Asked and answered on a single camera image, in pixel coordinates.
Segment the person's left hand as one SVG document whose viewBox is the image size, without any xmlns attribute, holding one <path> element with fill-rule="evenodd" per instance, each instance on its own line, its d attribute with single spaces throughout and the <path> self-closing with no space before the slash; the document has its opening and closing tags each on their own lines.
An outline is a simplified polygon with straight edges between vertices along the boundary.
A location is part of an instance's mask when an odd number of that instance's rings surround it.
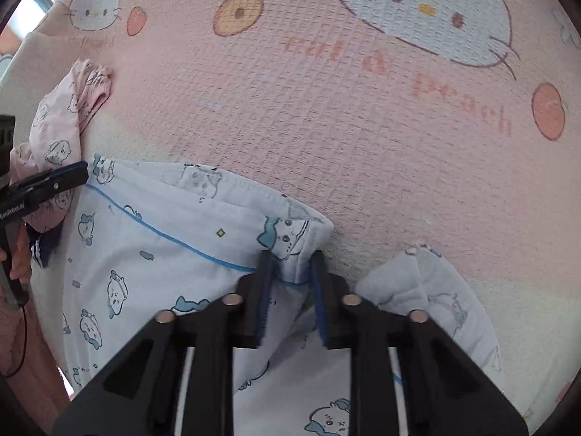
<svg viewBox="0 0 581 436">
<path fill-rule="evenodd" d="M 29 236 L 26 225 L 20 225 L 16 238 L 15 249 L 12 253 L 10 279 L 17 279 L 22 283 L 29 282 L 32 276 L 32 251 L 29 248 Z"/>
</svg>

